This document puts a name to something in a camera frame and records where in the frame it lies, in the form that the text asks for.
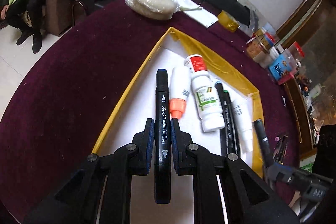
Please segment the black marker plain cap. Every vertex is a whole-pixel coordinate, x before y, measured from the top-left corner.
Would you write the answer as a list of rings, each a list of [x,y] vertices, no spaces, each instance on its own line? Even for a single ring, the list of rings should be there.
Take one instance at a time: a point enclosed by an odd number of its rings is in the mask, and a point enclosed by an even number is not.
[[[265,168],[268,168],[269,166],[273,165],[274,161],[272,153],[270,151],[270,145],[264,128],[264,124],[261,119],[257,119],[253,121],[253,126],[259,142],[264,166]]]

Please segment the black marker green cap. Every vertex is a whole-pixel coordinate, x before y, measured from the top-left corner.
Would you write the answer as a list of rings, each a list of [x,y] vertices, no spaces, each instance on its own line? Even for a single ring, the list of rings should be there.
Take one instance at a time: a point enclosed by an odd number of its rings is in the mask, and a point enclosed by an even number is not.
[[[224,94],[224,115],[227,127],[227,150],[228,150],[227,153],[235,153],[238,157],[240,157],[241,154],[240,143],[239,143],[238,130],[234,119],[232,101],[230,98],[230,94],[227,90],[225,90],[223,94]]]

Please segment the black marker light-blue cap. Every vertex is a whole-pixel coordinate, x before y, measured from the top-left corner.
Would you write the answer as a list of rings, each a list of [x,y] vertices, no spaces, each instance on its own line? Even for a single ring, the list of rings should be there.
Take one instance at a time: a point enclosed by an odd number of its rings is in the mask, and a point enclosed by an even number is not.
[[[220,130],[221,153],[222,153],[222,156],[226,156],[230,152],[232,152],[232,147],[230,145],[231,137],[232,137],[230,118],[229,118],[228,106],[224,99],[224,90],[223,90],[222,83],[216,82],[215,88],[217,90],[220,104],[222,106],[222,115],[223,115],[224,124],[225,124],[224,129]]]

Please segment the black marker blue cap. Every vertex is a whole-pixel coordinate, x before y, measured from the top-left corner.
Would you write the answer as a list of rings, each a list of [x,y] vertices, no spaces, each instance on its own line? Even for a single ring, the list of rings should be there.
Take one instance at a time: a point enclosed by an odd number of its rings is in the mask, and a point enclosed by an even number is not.
[[[155,89],[154,198],[157,204],[171,199],[171,121],[167,71],[158,69]]]

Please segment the white spray bottle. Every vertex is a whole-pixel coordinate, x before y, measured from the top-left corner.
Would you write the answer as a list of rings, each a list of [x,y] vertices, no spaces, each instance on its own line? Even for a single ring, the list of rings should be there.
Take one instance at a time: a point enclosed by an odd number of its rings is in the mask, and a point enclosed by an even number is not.
[[[234,119],[244,153],[253,151],[253,128],[246,100],[237,99],[232,102]]]

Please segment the white bottle red cap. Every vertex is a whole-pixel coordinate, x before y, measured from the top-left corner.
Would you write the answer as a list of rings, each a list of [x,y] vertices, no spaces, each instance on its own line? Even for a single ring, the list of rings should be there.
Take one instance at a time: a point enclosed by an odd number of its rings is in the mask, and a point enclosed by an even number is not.
[[[191,90],[193,91],[203,132],[213,132],[225,128],[221,101],[209,73],[192,73]]]

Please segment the yellow taped white tray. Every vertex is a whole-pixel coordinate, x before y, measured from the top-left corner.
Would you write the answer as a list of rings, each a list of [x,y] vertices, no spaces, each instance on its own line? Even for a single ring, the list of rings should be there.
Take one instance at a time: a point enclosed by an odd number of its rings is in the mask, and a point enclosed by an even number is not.
[[[238,119],[241,158],[257,173],[262,173],[262,159],[252,121],[263,117],[259,91],[229,62],[207,46],[175,28],[169,28],[153,47],[108,118],[93,148],[105,156],[130,143],[141,132],[146,120],[155,117],[155,88],[158,69],[165,69],[169,81],[173,114],[180,128],[211,153],[221,152],[218,131],[204,132],[199,118],[197,96],[191,89],[190,75],[184,61],[196,55],[205,64],[202,73],[211,83],[220,82],[233,104],[242,110]],[[193,223],[193,178],[171,176],[171,201],[159,205],[154,200],[154,174],[133,176],[131,182],[131,223]]]

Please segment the white bottle orange cap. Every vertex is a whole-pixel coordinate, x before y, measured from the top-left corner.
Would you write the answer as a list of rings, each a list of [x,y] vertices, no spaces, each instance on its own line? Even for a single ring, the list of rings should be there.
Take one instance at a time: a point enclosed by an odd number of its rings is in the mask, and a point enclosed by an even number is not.
[[[191,88],[190,74],[189,68],[185,65],[173,69],[169,86],[171,118],[181,119],[185,113]]]

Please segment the small white red-label bottle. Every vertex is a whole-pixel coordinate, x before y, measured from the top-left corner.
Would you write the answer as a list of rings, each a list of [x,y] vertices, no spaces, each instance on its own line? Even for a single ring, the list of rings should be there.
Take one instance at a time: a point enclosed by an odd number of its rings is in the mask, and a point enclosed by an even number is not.
[[[189,68],[191,73],[207,71],[207,66],[201,55],[189,55],[184,60],[184,65]]]

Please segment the wooden brick pattern cabinet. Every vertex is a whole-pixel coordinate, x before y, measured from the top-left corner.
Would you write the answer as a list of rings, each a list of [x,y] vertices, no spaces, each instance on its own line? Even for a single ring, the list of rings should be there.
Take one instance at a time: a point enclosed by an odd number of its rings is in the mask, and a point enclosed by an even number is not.
[[[335,124],[334,0],[303,0],[277,35],[283,48],[298,43],[305,55],[284,84],[303,160],[316,154],[321,127]]]

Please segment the blue cartoon label jar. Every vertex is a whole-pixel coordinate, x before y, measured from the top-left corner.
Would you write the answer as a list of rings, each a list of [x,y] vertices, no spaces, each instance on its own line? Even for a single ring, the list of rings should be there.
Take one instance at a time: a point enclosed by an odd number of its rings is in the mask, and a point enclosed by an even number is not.
[[[276,81],[296,69],[297,63],[294,56],[287,50],[282,52],[277,59],[269,66],[269,71]]]

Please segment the red lid plastic jar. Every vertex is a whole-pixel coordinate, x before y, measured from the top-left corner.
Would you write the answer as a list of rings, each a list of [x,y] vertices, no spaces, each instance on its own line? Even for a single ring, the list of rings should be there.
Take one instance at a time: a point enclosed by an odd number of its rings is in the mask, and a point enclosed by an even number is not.
[[[290,45],[287,50],[290,52],[290,54],[294,57],[295,60],[301,61],[305,57],[305,53],[303,52],[301,46],[298,42],[294,42],[292,45]]]

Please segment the brown label glass jar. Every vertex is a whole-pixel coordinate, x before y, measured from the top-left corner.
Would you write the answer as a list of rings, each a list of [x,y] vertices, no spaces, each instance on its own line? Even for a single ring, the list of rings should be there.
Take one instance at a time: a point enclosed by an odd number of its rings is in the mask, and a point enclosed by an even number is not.
[[[246,52],[256,63],[263,62],[269,53],[267,48],[257,37],[248,41]]]

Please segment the stacked colourful tape rolls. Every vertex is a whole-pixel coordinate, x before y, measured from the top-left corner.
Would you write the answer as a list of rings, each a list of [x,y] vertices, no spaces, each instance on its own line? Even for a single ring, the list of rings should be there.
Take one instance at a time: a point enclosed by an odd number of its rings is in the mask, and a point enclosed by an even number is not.
[[[271,49],[276,44],[275,37],[268,32],[264,27],[259,28],[254,36],[259,40],[259,42],[267,49]]]

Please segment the yellow tape roll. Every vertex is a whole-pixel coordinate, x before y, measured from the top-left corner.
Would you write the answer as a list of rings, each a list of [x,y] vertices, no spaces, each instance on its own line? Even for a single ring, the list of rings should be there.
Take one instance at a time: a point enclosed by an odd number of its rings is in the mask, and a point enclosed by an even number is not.
[[[224,10],[218,15],[218,22],[223,28],[232,33],[236,32],[240,26],[240,23]]]

